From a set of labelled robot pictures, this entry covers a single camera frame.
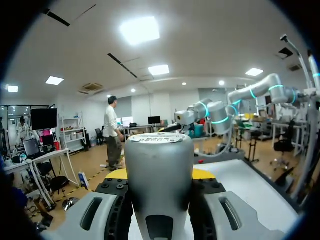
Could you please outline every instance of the yellow plate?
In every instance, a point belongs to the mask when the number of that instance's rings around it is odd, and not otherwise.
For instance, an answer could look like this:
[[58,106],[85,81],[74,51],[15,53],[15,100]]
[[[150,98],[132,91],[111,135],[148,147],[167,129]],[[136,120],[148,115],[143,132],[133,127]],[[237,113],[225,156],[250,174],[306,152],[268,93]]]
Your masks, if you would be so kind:
[[[110,172],[105,178],[108,178],[108,179],[128,179],[127,170],[125,168],[115,170],[113,172]],[[214,179],[216,177],[215,177],[215,175],[213,175],[209,171],[194,168],[193,173],[192,173],[192,178],[193,179]]]

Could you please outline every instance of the khaki pants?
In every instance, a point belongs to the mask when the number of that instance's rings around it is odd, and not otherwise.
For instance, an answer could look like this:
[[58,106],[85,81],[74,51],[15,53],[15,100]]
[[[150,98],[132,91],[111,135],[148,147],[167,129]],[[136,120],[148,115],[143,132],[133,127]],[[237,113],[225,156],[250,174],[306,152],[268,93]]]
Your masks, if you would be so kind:
[[109,168],[113,169],[119,163],[122,151],[122,144],[117,136],[106,137],[106,143]]

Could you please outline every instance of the man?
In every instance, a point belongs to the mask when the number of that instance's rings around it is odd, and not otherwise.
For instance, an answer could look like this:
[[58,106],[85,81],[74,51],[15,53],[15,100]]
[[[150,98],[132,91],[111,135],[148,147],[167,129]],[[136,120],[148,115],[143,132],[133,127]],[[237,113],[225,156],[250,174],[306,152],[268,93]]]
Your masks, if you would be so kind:
[[109,170],[114,171],[121,168],[119,160],[121,157],[122,144],[121,141],[125,139],[120,130],[118,129],[117,115],[115,107],[117,106],[117,98],[111,96],[108,99],[109,106],[106,108],[104,115],[104,130],[103,137],[107,142],[107,155],[109,163]]

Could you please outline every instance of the shelf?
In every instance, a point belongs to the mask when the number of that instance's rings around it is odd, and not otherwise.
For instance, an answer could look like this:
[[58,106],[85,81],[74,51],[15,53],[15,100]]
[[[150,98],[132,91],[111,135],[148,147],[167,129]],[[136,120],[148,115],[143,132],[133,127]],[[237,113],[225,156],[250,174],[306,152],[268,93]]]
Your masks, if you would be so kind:
[[80,141],[80,140],[83,140],[83,139],[85,139],[85,138],[84,138],[84,137],[82,137],[82,138],[77,138],[77,139],[74,139],[74,140],[66,141],[66,143],[68,144],[68,143]]
[[78,120],[81,119],[81,117],[72,117],[72,118],[61,118],[61,121],[65,121],[65,120]]
[[71,129],[71,130],[65,130],[61,131],[62,133],[69,133],[69,132],[75,132],[75,131],[83,131],[83,128],[76,128],[76,129]]
[[74,153],[74,152],[80,151],[80,150],[82,150],[82,149],[85,149],[85,147],[82,146],[82,147],[79,147],[79,148],[76,148],[76,149],[72,149],[72,150],[69,151],[69,154],[72,154],[72,153]]

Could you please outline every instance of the ceiling light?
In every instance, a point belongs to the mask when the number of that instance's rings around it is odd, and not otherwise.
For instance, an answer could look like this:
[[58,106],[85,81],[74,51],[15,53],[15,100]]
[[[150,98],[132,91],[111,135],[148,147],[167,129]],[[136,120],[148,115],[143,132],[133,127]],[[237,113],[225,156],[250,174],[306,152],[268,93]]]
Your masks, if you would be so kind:
[[7,89],[8,89],[9,93],[17,93],[18,90],[19,90],[19,87],[18,86],[10,86],[10,85],[8,85]]
[[170,73],[168,65],[152,66],[148,70],[153,76]]
[[259,74],[262,74],[264,71],[258,68],[251,68],[249,71],[247,71],[245,74],[249,76],[258,76]]
[[50,76],[45,83],[46,84],[51,84],[51,85],[59,85],[63,80],[64,80],[63,78]]
[[125,22],[120,26],[120,32],[131,45],[160,38],[158,23],[153,16]]

